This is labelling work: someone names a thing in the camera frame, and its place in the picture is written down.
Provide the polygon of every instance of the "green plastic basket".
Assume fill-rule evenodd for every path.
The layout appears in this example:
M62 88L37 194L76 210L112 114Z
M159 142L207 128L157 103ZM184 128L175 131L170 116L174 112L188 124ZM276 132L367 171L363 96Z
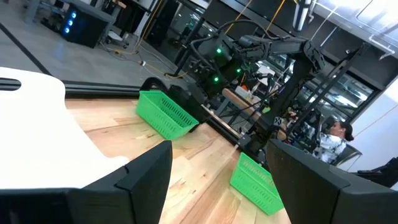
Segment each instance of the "green plastic basket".
M230 184L268 215L284 207L271 174L241 153Z
M199 123L161 91L140 91L136 113L168 140L183 136Z

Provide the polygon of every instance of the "wooden tabletop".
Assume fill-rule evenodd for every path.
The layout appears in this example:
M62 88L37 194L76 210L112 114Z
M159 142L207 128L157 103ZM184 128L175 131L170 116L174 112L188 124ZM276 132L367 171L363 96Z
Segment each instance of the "wooden tabletop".
M133 160L163 141L135 114L136 100L67 100L65 104L107 157ZM267 216L229 185L239 152L207 124L172 144L172 175L160 223L290 223L284 209Z

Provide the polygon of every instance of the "ceiling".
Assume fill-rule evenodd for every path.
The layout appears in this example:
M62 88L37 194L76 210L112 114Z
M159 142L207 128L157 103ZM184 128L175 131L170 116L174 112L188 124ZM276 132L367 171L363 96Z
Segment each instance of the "ceiling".
M398 58L398 1L315 0L314 13Z

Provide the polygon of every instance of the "concrete floor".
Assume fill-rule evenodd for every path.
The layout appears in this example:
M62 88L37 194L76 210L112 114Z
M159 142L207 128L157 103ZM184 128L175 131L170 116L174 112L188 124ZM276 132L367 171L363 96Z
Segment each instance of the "concrete floor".
M145 68L136 62L142 60L138 55L125 55L128 60L118 60L101 47L91 49L64 40L59 34L40 24L40 12L33 24L23 20L24 1L14 0L9 4L0 2L0 22L43 64L55 77L61 80L78 82L109 83L115 85L141 85L147 77L159 77L166 85L171 83L184 86L181 79L167 78L150 66ZM125 51L131 52L134 40ZM157 54L170 68L175 65L142 42L142 46ZM0 31L0 66L40 72L40 70L22 53L22 51ZM152 54L140 50L141 57L162 72L173 72Z

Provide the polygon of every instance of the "woman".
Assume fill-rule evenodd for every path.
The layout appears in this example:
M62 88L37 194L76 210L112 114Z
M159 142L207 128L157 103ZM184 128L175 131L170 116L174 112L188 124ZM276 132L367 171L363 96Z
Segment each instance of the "woman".
M330 134L320 133L320 145L312 155L332 164L345 149L347 141L352 140L354 140L353 127L346 122L335 122L330 128Z

